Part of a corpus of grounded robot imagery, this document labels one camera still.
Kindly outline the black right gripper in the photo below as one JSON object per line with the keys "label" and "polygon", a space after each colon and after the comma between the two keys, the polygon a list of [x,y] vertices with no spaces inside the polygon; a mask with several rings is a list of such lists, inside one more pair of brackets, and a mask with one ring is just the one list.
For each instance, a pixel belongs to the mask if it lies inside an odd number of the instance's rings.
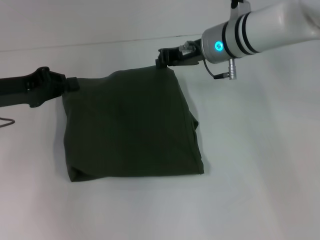
{"label": "black right gripper", "polygon": [[183,53],[182,45],[179,47],[161,48],[158,50],[158,57],[155,59],[157,69],[167,68],[168,66],[195,66],[202,61],[201,39],[187,41],[191,51]]}

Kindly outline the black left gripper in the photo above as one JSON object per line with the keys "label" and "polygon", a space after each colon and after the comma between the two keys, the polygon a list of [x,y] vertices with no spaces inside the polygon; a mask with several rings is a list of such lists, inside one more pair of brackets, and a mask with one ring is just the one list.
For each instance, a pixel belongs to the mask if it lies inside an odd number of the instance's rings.
{"label": "black left gripper", "polygon": [[58,98],[64,92],[76,92],[80,89],[76,77],[50,71],[40,67],[26,76],[2,78],[0,80],[0,106],[7,107],[28,104],[36,108],[44,102]]}

